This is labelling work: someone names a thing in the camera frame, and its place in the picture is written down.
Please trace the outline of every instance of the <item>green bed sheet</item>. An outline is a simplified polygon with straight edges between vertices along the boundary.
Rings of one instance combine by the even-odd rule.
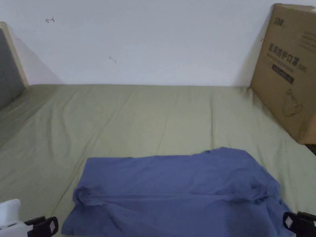
[[[289,207],[316,214],[316,156],[297,144],[248,88],[37,85],[0,110],[0,202],[23,221],[60,224],[89,157],[249,152]]]

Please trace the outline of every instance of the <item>wall mark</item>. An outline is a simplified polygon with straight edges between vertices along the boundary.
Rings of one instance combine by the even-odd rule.
[[[113,62],[116,64],[116,60],[114,58],[110,56],[109,59],[113,60]]]
[[[46,18],[46,22],[49,23],[50,21],[55,22],[54,17],[52,17],[51,19]]]

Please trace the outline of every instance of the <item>blue cloth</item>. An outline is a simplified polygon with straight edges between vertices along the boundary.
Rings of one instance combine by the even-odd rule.
[[[290,236],[278,182],[247,152],[89,158],[62,234]]]

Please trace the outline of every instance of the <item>gray headboard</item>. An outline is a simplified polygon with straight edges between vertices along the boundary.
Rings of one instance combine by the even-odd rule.
[[[0,109],[20,96],[26,85],[8,27],[0,22]]]

